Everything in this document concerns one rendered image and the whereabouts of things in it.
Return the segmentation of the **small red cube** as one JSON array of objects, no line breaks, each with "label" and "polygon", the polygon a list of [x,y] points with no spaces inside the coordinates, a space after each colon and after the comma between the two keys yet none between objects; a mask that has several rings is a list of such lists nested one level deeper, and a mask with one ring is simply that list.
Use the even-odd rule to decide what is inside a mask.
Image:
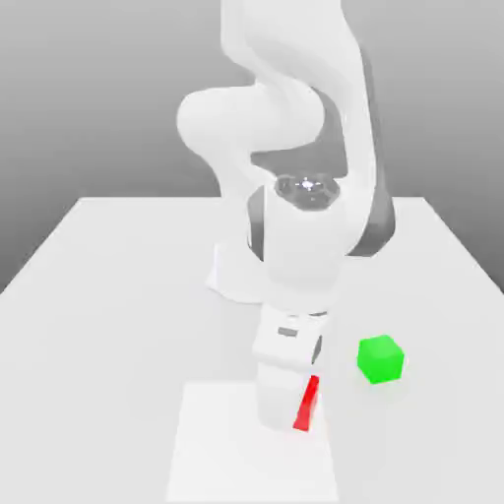
[{"label": "small red cube", "polygon": [[309,431],[318,401],[319,383],[320,378],[318,376],[312,375],[310,377],[292,426],[294,429],[304,432]]}]

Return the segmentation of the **small green cube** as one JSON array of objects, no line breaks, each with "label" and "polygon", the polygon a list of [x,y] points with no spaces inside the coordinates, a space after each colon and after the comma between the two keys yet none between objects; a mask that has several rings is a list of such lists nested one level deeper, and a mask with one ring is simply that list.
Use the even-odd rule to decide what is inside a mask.
[{"label": "small green cube", "polygon": [[399,380],[404,362],[404,351],[389,335],[359,341],[357,367],[373,385]]}]

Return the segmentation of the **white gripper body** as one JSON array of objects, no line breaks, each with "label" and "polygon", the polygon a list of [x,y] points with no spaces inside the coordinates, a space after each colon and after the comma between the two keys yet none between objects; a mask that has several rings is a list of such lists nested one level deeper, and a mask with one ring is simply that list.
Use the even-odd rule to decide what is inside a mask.
[{"label": "white gripper body", "polygon": [[259,362],[256,377],[259,419],[272,429],[294,429],[292,426],[312,375]]}]

